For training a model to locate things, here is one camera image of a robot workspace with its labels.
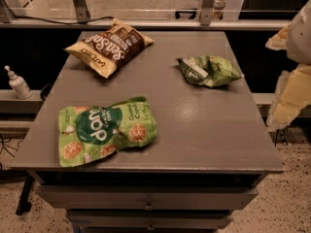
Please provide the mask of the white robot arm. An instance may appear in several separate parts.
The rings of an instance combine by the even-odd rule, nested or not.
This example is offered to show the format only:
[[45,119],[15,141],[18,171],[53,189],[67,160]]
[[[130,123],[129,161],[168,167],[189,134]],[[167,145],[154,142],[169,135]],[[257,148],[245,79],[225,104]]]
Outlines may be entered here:
[[271,130],[280,130],[311,104],[311,0],[265,46],[284,50],[287,58],[297,63],[293,71],[281,73],[268,111],[266,125]]

